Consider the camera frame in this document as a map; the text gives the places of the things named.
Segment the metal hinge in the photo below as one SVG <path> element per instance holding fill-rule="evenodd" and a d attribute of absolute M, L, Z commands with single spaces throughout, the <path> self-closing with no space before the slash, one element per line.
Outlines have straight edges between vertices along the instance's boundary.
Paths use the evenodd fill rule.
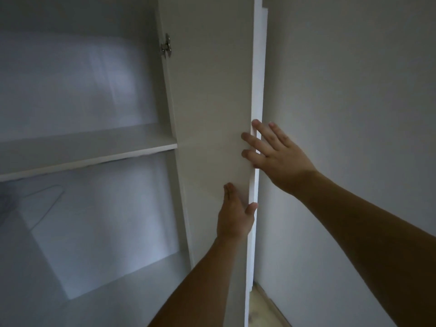
<path fill-rule="evenodd" d="M 171 57 L 171 41 L 168 33 L 165 34 L 165 39 L 166 41 L 161 43 L 161 55 L 166 58 L 165 52 L 167 52 L 168 57 Z"/>

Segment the hand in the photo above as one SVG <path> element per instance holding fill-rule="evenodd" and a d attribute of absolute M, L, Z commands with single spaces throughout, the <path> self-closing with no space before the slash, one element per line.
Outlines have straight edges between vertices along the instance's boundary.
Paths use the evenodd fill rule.
<path fill-rule="evenodd" d="M 244 132 L 241 135 L 242 139 L 263 155 L 246 149 L 242 156 L 255 168 L 264 171 L 281 190 L 296 195 L 307 177 L 318 173 L 315 166 L 276 124 L 271 122 L 268 128 L 255 119 L 252 125 L 269 144 Z"/>
<path fill-rule="evenodd" d="M 217 238 L 240 240 L 246 238 L 254 223 L 257 203 L 251 203 L 244 210 L 238 191 L 232 183 L 224 185 L 224 202 L 218 214 Z"/>

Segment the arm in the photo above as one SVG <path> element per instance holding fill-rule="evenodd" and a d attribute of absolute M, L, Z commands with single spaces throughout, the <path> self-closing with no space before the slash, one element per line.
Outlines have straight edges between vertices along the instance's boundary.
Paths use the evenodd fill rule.
<path fill-rule="evenodd" d="M 243 157 L 315 215 L 398 326 L 435 325 L 436 238 L 321 175 L 277 125 L 253 126 L 269 144 L 243 133 L 263 154 Z"/>
<path fill-rule="evenodd" d="M 221 327 L 239 244 L 251 230 L 257 203 L 244 210 L 236 188 L 224 186 L 217 238 L 156 314 L 149 327 Z"/>

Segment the floor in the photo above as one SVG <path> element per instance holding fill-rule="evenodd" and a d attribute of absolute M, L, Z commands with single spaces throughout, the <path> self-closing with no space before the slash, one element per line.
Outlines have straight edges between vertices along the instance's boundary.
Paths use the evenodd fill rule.
<path fill-rule="evenodd" d="M 277 317 L 278 310 L 272 310 L 271 304 L 262 294 L 259 286 L 254 286 L 250 293 L 250 312 L 248 316 L 249 327 L 288 327 L 289 324 L 282 324 L 284 317 Z"/>

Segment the white door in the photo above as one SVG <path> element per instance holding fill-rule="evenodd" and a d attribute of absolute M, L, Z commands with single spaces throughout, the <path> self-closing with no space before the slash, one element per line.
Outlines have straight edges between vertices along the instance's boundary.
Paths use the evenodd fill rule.
<path fill-rule="evenodd" d="M 191 264 L 204 256 L 216 237 L 223 185 L 233 182 L 243 201 L 257 195 L 255 172 L 241 157 L 243 131 L 262 116 L 252 87 L 262 52 L 262 0 L 158 0 L 158 26 L 171 56 L 163 58 L 170 118 L 178 143 L 177 168 Z M 241 248 L 230 285 L 225 326 L 247 326 L 253 282 L 254 243 Z"/>

